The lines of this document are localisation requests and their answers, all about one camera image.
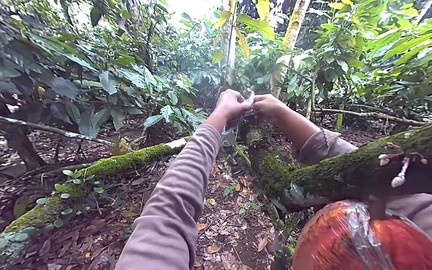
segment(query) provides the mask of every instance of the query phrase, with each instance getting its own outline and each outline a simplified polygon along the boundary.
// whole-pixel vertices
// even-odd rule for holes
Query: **dry leaf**
[[[213,206],[218,204],[213,198],[209,199],[208,202]]]
[[[268,244],[268,237],[265,236],[261,241],[259,241],[258,252],[260,252],[261,250],[263,250],[266,247],[267,244]]]
[[[207,252],[209,254],[216,253],[219,250],[221,250],[221,248],[222,248],[221,246],[213,245],[213,246],[208,247],[208,251]]]
[[[206,228],[208,226],[208,224],[202,224],[202,223],[198,223],[198,232],[200,230],[203,230],[204,228]]]

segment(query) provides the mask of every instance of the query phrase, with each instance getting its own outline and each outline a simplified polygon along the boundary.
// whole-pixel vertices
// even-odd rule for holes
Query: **small white flower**
[[[396,176],[391,181],[391,186],[392,187],[399,187],[400,185],[402,185],[404,183],[404,181],[405,181],[405,179],[403,177]]]

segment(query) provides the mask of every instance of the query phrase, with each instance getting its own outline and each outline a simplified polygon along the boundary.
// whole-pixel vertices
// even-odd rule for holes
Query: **clear plastic wrap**
[[[370,220],[362,202],[325,206],[299,236],[293,269],[432,270],[429,236],[394,211],[386,217]]]

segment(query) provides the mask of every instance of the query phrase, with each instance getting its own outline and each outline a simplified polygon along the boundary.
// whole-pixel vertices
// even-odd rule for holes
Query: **gray long-sleeve shirt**
[[[117,270],[183,270],[194,266],[196,221],[203,210],[219,143],[216,129],[199,126],[134,221],[135,230],[119,257]],[[299,158],[311,165],[355,149],[338,133],[321,130],[304,144]],[[432,238],[432,195],[399,196],[390,200],[388,207],[411,219]]]

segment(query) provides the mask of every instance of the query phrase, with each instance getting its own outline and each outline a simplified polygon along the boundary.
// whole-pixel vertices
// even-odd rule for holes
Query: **soil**
[[[124,127],[117,132],[107,128],[100,138],[114,140],[127,137],[134,140],[141,136],[143,117],[124,120]],[[335,120],[326,117],[319,125],[334,129]],[[165,136],[150,133],[147,144],[179,138],[182,134],[169,127],[163,127]],[[357,146],[362,146],[385,136],[378,121],[370,123],[365,130],[344,126],[341,137]],[[273,151],[285,164],[295,162],[291,143],[278,131],[273,132]],[[53,185],[64,181],[64,176],[45,177],[42,171],[50,171],[61,166],[93,162],[111,156],[111,146],[105,144],[81,144],[79,140],[33,131],[29,134],[35,149],[48,165],[25,174],[21,159],[6,140],[0,136],[0,172],[16,177],[8,180],[0,176],[0,232],[15,218],[35,205],[35,200],[46,196]],[[60,154],[55,163],[58,145]],[[250,178],[238,166],[232,166],[227,155],[220,155],[209,177],[204,199],[204,209],[198,220],[196,243],[196,265],[194,269],[270,269],[273,262],[272,243],[275,242],[275,229],[271,218],[263,206],[258,191]],[[105,192],[99,199],[89,198],[89,209],[75,211],[72,219],[65,221],[61,228],[53,229],[34,239],[24,251],[22,259],[11,269],[38,270],[112,270],[121,254],[127,238],[131,235],[132,223],[140,215],[152,190],[174,160],[174,156],[150,162],[137,170],[127,170],[105,177]],[[297,238],[304,223],[298,224]]]

